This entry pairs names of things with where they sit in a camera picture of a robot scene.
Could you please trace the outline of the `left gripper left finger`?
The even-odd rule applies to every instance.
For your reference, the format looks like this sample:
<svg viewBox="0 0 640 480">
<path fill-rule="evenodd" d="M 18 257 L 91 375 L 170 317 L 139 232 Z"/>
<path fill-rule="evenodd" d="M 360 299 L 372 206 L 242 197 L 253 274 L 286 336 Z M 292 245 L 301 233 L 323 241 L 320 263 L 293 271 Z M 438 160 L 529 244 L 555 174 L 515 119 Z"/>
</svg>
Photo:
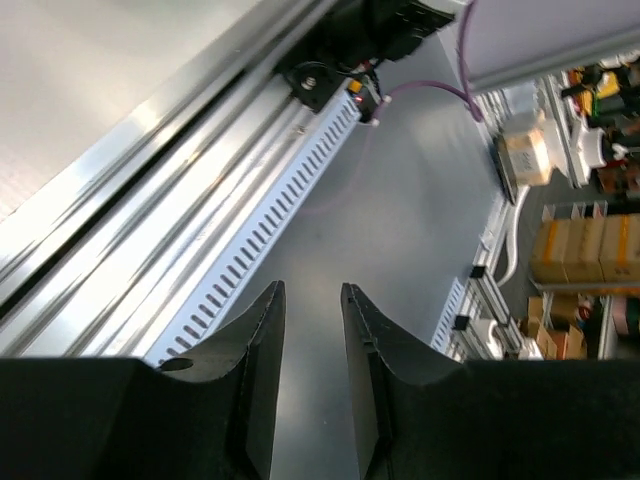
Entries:
<svg viewBox="0 0 640 480">
<path fill-rule="evenodd" d="M 284 284 L 157 367 L 134 358 L 1 363 L 5 479 L 266 479 Z"/>
</svg>

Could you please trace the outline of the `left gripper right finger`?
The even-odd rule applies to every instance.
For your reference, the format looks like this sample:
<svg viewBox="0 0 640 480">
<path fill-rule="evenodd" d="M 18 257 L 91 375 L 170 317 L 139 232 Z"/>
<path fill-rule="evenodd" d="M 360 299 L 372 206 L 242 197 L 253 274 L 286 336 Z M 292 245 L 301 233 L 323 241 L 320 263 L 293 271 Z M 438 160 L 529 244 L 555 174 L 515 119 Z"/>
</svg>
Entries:
<svg viewBox="0 0 640 480">
<path fill-rule="evenodd" d="M 635 360 L 468 360 L 341 291 L 364 479 L 635 479 Z"/>
</svg>

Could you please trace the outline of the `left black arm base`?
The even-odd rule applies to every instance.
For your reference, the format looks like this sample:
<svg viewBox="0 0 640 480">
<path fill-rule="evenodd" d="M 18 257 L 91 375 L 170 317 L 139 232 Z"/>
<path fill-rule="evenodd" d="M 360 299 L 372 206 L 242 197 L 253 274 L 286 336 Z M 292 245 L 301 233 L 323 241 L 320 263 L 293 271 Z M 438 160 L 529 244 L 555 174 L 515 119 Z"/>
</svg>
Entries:
<svg viewBox="0 0 640 480">
<path fill-rule="evenodd" d="M 294 96 L 319 112 L 347 79 L 375 81 L 375 70 L 414 53 L 452 23 L 464 1 L 338 1 L 285 54 L 276 71 Z"/>
</svg>

